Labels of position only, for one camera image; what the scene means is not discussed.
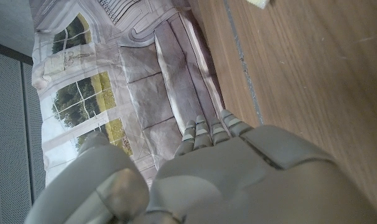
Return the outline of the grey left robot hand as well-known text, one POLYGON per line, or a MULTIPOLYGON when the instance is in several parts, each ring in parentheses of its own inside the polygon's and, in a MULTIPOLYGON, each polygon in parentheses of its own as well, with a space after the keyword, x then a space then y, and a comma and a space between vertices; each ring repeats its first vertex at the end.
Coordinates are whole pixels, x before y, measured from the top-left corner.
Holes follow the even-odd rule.
POLYGON ((26 222, 377 223, 377 209, 321 148, 223 110, 187 123, 151 185, 103 133, 91 133, 26 222))

